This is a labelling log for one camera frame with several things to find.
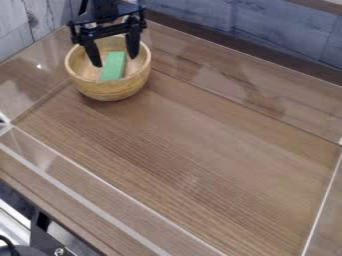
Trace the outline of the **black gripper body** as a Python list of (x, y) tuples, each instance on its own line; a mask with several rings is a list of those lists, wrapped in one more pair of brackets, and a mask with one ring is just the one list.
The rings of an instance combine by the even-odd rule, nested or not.
[(71, 41), (87, 44), (96, 39), (135, 32), (147, 28), (146, 6), (127, 0), (82, 0), (79, 13), (68, 22)]

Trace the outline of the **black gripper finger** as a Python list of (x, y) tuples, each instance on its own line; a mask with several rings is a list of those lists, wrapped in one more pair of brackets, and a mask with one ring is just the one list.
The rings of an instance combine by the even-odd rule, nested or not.
[(126, 34), (126, 45), (130, 58), (135, 59), (140, 50), (140, 27), (138, 24), (132, 24)]
[(83, 40), (83, 47), (86, 49), (92, 65), (95, 67), (102, 67), (102, 58), (95, 40), (92, 38), (86, 38)]

